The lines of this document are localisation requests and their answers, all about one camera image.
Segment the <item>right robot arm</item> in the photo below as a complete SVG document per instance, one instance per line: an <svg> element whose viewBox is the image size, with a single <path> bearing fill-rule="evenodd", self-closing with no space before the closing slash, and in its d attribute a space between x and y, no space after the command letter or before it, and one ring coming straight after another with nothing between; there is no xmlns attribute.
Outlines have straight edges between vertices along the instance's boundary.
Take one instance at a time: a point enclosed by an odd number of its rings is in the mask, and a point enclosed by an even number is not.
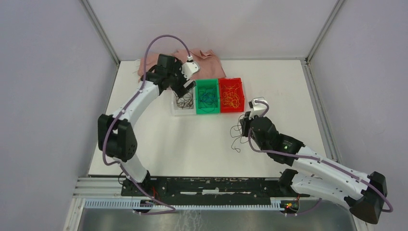
<svg viewBox="0 0 408 231"><path fill-rule="evenodd" d="M383 174L359 172L321 156L303 142L279 133L267 117L250 119L246 113L239 123L249 146L257 145L254 152L288 166L278 183L281 195L296 192L329 200L370 224L378 224L381 213L386 212L388 191Z"/></svg>

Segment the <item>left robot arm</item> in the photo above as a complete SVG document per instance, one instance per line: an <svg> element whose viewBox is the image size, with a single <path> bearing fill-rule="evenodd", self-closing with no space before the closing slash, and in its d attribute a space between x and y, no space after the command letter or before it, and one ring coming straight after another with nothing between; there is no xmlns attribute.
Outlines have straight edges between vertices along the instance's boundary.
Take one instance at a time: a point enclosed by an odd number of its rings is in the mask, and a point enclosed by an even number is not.
<svg viewBox="0 0 408 231"><path fill-rule="evenodd" d="M160 54L157 63L145 71L134 95L112 114L102 114L98 118L98 147L103 162L107 166L119 164L126 176L134 181L133 190L141 196L147 195L152 186L146 180L149 171L136 155L138 143L134 126L166 89L173 90L181 98L195 87L191 77L200 67L192 56L183 63L174 56Z"/></svg>

